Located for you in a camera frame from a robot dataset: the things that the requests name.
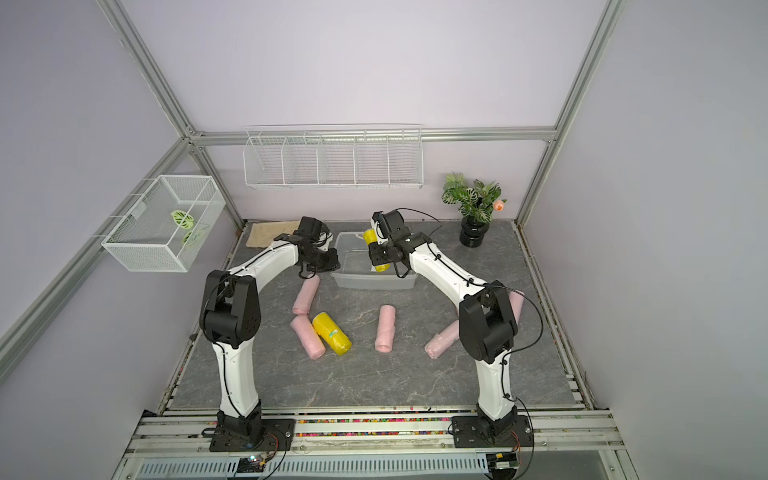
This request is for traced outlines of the yellow trash bag roll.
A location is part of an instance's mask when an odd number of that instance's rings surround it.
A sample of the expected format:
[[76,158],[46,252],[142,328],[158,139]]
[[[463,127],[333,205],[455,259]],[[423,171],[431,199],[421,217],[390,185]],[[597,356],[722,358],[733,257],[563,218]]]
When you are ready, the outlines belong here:
[[317,314],[312,320],[312,326],[337,355],[343,356],[350,350],[351,340],[328,313]]
[[387,241],[378,236],[375,229],[368,229],[364,232],[363,238],[368,246],[368,254],[371,260],[372,268],[381,273],[389,269],[391,261],[386,252]]

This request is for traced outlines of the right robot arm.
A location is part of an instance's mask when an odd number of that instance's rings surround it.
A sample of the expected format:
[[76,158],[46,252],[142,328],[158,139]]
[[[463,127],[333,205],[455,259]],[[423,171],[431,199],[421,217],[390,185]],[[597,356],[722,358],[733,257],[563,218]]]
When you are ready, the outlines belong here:
[[[372,214],[374,240],[369,257],[374,266],[405,267],[396,274],[418,274],[438,288],[456,307],[458,336],[466,353],[475,360],[479,395],[477,415],[451,421],[454,445],[467,448],[474,442],[500,445],[516,441],[521,446],[534,441],[532,419],[525,403],[512,394],[511,360],[516,353],[537,345],[544,333],[544,316],[538,304],[524,293],[500,281],[487,281],[463,269],[446,256],[423,232],[413,232],[397,210]],[[539,320],[537,336],[517,347],[519,317],[510,296],[517,295],[533,307]]]

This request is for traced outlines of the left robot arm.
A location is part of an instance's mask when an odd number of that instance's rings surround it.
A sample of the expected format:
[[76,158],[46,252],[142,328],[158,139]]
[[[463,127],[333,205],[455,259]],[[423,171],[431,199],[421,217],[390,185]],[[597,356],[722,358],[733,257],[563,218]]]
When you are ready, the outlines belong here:
[[258,445],[268,428],[253,372],[253,344],[261,325],[259,292],[277,275],[297,267],[302,279],[340,267],[332,233],[304,216],[292,233],[277,235],[250,260],[206,278],[199,325],[216,355],[221,388],[215,437],[227,435]]

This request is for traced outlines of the pink roll upper left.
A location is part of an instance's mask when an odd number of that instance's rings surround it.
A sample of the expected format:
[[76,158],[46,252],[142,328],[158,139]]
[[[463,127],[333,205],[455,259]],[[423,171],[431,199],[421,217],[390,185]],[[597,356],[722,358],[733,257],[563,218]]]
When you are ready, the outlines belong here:
[[315,275],[305,279],[294,301],[292,311],[295,315],[308,315],[320,285],[320,278]]

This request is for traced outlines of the pink roll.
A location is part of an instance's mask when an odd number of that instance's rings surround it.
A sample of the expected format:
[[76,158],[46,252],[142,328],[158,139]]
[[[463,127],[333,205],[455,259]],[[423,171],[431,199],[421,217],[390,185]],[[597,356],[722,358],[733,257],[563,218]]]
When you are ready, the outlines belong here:
[[315,275],[305,279],[294,301],[292,311],[295,315],[308,315],[320,285],[320,278]]
[[290,322],[290,326],[311,360],[317,360],[324,355],[325,346],[306,315],[297,315]]
[[519,325],[521,320],[521,314],[523,305],[525,303],[525,297],[519,291],[513,290],[509,293],[509,300],[515,320],[515,324]]
[[455,320],[445,329],[435,334],[432,339],[427,342],[424,350],[431,359],[438,359],[446,350],[458,341],[459,336],[459,321]]
[[391,305],[383,305],[379,311],[375,348],[378,352],[392,351],[395,335],[396,309]]

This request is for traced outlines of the pink roll centre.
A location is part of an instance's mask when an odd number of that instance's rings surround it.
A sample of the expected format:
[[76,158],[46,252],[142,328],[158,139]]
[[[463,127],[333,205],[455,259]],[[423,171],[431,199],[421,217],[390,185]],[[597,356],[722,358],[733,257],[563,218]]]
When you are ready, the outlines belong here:
[[395,335],[396,309],[391,305],[383,305],[379,311],[375,348],[378,352],[392,351]]

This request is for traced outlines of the pink roll lower right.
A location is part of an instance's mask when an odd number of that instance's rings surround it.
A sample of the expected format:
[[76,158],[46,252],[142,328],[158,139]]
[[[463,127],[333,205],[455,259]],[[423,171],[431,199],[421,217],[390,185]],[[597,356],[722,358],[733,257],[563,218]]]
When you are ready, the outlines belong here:
[[431,359],[438,359],[446,350],[458,341],[459,336],[459,321],[455,320],[445,329],[435,334],[432,339],[427,342],[424,350]]

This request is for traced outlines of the pink roll lower left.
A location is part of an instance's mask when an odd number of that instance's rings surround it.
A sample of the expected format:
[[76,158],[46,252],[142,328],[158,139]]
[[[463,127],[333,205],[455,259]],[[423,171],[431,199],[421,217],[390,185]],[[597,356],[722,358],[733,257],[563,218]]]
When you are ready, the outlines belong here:
[[290,322],[290,326],[311,360],[317,360],[324,355],[325,346],[306,315],[297,315]]

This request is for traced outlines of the pink roll far right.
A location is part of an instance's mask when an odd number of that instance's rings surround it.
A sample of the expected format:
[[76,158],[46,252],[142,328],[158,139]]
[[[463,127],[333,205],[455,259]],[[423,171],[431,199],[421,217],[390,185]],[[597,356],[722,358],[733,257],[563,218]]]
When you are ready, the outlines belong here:
[[509,293],[509,300],[515,320],[515,324],[519,325],[521,320],[521,314],[523,305],[525,303],[525,297],[519,291],[513,290]]

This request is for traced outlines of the beige cloth glove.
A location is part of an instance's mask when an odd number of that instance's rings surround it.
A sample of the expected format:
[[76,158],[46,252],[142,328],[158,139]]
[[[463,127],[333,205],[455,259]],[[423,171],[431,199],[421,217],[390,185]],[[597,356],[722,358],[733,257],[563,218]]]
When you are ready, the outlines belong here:
[[248,248],[266,248],[281,234],[292,234],[300,221],[254,222],[246,240]]

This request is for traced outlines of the potted green plant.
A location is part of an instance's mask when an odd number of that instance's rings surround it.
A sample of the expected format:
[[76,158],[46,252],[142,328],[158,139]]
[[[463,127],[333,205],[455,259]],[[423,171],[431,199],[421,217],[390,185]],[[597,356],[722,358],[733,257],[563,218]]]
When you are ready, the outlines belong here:
[[443,185],[442,201],[456,205],[461,214],[460,243],[468,248],[482,245],[489,231],[493,215],[501,212],[507,202],[502,198],[498,182],[469,182],[461,173],[449,173]]

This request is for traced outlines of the green leaf in basket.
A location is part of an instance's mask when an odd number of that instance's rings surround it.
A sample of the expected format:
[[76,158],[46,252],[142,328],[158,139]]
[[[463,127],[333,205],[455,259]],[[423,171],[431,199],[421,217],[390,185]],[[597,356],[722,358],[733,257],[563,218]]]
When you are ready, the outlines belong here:
[[195,225],[194,217],[182,210],[173,210],[171,212],[171,218],[174,223],[183,230],[191,230]]

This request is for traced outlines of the white mesh basket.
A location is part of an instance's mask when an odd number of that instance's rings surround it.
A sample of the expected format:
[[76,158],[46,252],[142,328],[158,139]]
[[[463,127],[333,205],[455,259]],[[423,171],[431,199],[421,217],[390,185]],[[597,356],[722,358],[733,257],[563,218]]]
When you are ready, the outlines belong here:
[[[224,207],[212,177],[160,175],[106,234],[101,246],[130,272],[186,273]],[[194,227],[180,229],[171,218],[173,210],[191,214]]]

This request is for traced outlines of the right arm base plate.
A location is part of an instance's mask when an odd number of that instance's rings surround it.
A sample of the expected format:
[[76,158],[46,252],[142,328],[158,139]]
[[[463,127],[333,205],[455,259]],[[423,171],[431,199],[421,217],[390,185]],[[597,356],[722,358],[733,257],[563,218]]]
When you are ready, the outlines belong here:
[[501,420],[484,415],[455,416],[448,433],[455,448],[509,448],[517,450],[534,445],[534,432],[527,416],[512,412]]

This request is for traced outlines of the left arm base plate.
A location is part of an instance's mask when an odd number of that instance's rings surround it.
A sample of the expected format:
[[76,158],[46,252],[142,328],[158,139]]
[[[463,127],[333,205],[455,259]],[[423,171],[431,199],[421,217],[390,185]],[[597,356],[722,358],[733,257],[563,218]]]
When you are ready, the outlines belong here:
[[224,415],[215,427],[211,452],[288,451],[294,438],[296,421],[278,418],[235,418]]

